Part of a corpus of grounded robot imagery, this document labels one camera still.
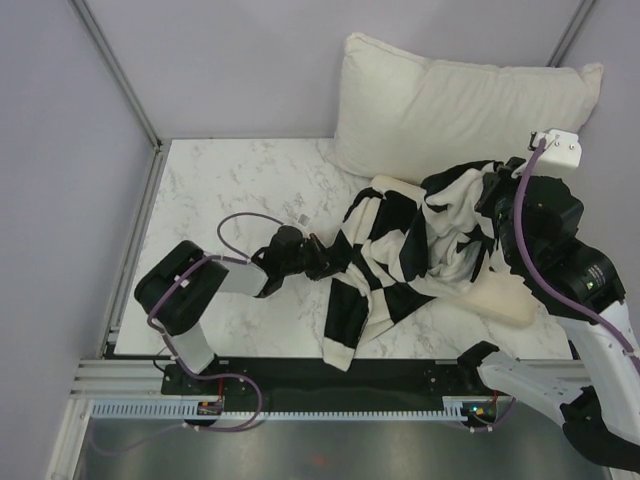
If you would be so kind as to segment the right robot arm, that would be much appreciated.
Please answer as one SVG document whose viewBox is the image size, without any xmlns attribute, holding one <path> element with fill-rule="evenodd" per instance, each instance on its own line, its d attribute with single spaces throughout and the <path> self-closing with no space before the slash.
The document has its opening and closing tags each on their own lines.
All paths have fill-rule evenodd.
<svg viewBox="0 0 640 480">
<path fill-rule="evenodd" d="M 510 395 L 556 423 L 590 462 L 639 470 L 639 345 L 612 261 L 577 239 L 584 207 L 559 178 L 535 176 L 513 157 L 488 176 L 480 210 L 490 214 L 512 273 L 565 331 L 590 383 L 543 374 L 486 341 L 458 359 L 469 394 Z"/>
</svg>

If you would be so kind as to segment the black white checkered pillowcase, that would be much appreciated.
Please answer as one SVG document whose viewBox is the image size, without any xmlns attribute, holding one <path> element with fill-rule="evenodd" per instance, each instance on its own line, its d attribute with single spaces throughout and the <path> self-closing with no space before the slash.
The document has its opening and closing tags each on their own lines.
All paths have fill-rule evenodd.
<svg viewBox="0 0 640 480">
<path fill-rule="evenodd" d="M 437 298 L 471 289 L 483 266 L 507 267 L 493 214 L 476 205 L 499 161 L 474 161 L 425 178 L 412 196 L 371 183 L 328 249 L 326 364 L 350 368 L 358 346 Z"/>
</svg>

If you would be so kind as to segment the cream quilted pillow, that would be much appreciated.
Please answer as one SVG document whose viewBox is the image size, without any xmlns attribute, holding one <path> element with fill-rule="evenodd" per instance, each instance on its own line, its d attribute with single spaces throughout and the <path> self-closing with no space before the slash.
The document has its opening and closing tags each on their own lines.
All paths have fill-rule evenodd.
<svg viewBox="0 0 640 480">
<path fill-rule="evenodd" d="M 442 300 L 505 324 L 533 322 L 538 303 L 509 272 L 490 215 L 476 207 L 488 178 L 479 168 L 422 186 L 374 178 L 384 198 L 362 254 L 380 277 L 390 319 Z"/>
</svg>

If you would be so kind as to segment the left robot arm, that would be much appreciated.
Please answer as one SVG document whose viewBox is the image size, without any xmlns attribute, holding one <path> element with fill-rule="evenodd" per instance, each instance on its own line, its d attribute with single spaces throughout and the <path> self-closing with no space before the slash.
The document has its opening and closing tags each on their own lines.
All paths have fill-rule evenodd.
<svg viewBox="0 0 640 480">
<path fill-rule="evenodd" d="M 328 270 L 328 249 L 320 239 L 285 225 L 248 260 L 208 255 L 184 240 L 138 282 L 134 298 L 184 368 L 184 383 L 197 394 L 208 394 L 216 388 L 219 372 L 200 319 L 214 295 L 266 298 L 289 276 L 318 280 Z"/>
</svg>

